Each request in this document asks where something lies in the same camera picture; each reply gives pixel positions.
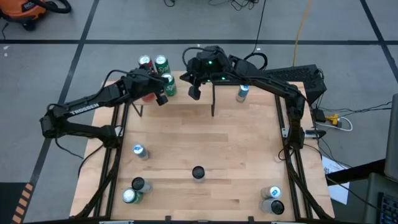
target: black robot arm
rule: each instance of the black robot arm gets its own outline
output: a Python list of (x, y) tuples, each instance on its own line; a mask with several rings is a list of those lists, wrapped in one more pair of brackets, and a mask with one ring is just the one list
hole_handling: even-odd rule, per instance
[[(267, 57), (264, 54), (259, 55), (264, 57), (265, 63), (263, 67), (265, 68)], [(182, 75), (180, 79), (193, 85), (190, 87), (188, 94), (194, 100), (200, 98), (199, 87), (201, 84), (222, 80), (231, 80), (241, 85), (253, 85), (283, 97), (290, 127), (286, 138), (287, 145), (295, 149), (303, 148), (305, 134), (300, 122), (304, 114), (306, 99), (297, 86), (268, 75), (247, 60), (232, 55), (227, 57), (219, 46), (205, 47), (201, 52), (197, 53), (196, 57), (185, 64), (187, 65), (187, 73)]]
[(114, 127), (76, 124), (67, 119), (103, 106), (114, 107), (130, 103), (150, 93), (155, 93), (158, 104), (163, 105), (167, 102), (164, 96), (164, 85), (167, 82), (166, 78), (151, 74), (146, 69), (132, 70), (115, 83), (103, 86), (94, 95), (62, 105), (52, 104), (53, 107), (48, 107), (45, 116), (40, 119), (42, 134), (46, 138), (60, 138), (64, 135), (98, 138), (105, 147), (116, 147), (118, 137)]

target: red soda can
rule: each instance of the red soda can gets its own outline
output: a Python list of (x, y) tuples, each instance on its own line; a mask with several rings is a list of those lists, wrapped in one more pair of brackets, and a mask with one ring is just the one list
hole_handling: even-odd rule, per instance
[[(138, 59), (138, 65), (139, 66), (145, 66), (145, 69), (149, 70), (150, 72), (154, 73), (154, 64), (152, 63), (152, 59), (150, 59), (150, 56), (148, 55), (142, 55)], [(155, 93), (148, 94), (144, 97), (142, 97), (142, 100), (146, 103), (151, 102), (155, 98)]]
[(155, 72), (154, 64), (152, 63), (152, 59), (148, 55), (142, 55), (138, 59), (139, 66), (145, 66), (145, 69), (150, 70), (152, 73)]
[(151, 102), (152, 100), (154, 100), (154, 98), (155, 98), (155, 93), (151, 93), (151, 94), (148, 94), (148, 95), (142, 97), (141, 99), (142, 99), (144, 102), (149, 103), (149, 102)]

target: orange vacuum cleaner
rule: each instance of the orange vacuum cleaner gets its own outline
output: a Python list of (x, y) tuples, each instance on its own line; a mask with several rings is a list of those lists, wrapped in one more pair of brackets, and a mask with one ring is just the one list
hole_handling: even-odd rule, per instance
[(25, 30), (34, 30), (37, 19), (44, 16), (47, 10), (66, 14), (71, 11), (67, 0), (59, 0), (64, 8), (59, 8), (52, 1), (45, 0), (0, 0), (0, 18), (9, 22), (22, 24)]

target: gray floor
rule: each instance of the gray floor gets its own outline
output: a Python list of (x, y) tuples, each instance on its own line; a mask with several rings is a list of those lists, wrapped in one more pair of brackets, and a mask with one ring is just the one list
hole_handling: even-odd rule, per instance
[[(205, 0), (177, 0), (165, 7), (161, 0), (99, 0), (88, 40), (198, 40), (198, 43), (154, 45), (85, 44), (67, 101), (94, 93), (111, 69), (129, 70), (142, 54), (165, 54), (173, 70), (183, 70), (182, 51), (199, 39), (254, 40), (262, 0), (253, 10), (235, 11), (229, 4), (209, 6)], [(367, 0), (385, 40), (398, 40), (395, 0)], [(94, 0), (70, 0), (73, 13), (49, 13), (37, 30), (26, 32), (17, 24), (5, 30), (11, 40), (79, 40)], [(307, 1), (268, 0), (259, 38), (294, 40)], [(359, 0), (313, 1), (302, 40), (377, 40)], [(77, 44), (0, 44), (0, 182), (28, 182), (43, 137), (39, 118), (48, 103), (56, 103), (68, 75)], [(221, 44), (227, 54), (244, 57), (252, 44)], [(289, 67), (293, 45), (258, 45), (269, 58), (268, 68)], [(395, 60), (398, 46), (390, 45)], [(325, 73), (326, 108), (366, 108), (391, 101), (397, 80), (380, 45), (299, 45), (296, 65), (315, 63)], [(93, 113), (73, 120), (90, 124)], [(350, 133), (329, 130), (325, 136), (336, 159), (351, 166), (383, 158), (389, 111), (349, 116)], [(83, 155), (86, 140), (64, 137), (60, 144)], [(77, 182), (80, 160), (51, 144), (25, 221), (67, 218)], [(351, 184), (364, 197), (366, 181)], [(341, 220), (360, 221), (363, 204), (350, 196), (347, 206), (333, 202)]]

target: wooden tabletop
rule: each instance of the wooden tabletop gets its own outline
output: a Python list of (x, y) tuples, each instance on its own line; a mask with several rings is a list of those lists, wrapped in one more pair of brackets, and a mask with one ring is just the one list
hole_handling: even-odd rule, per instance
[[(295, 84), (303, 92), (302, 83)], [(294, 220), (285, 163), (277, 157), (282, 141), (274, 95), (251, 86), (246, 101), (238, 103), (237, 90), (237, 86), (215, 86), (213, 118), (207, 105), (150, 105), (141, 118), (132, 108), (129, 110), (112, 219), (164, 220), (171, 215), (173, 220), (246, 221), (248, 216), (256, 221)], [(110, 124), (112, 111), (96, 110), (93, 125)], [(308, 105), (302, 126), (312, 127)], [(97, 139), (89, 139), (85, 155), (100, 144)], [(145, 145), (149, 160), (142, 161), (132, 153), (135, 144)], [(306, 139), (305, 144), (317, 147), (312, 139)], [(71, 215), (78, 213), (98, 188), (104, 152), (98, 152), (83, 166)], [(309, 191), (334, 216), (319, 153), (305, 146), (302, 160)], [(204, 183), (193, 182), (191, 171), (195, 166), (205, 168)], [(152, 182), (154, 189), (141, 203), (126, 204), (123, 191), (138, 176)], [(265, 214), (259, 209), (260, 190), (270, 185), (282, 189), (282, 215)], [(297, 192), (304, 217), (302, 194)]]

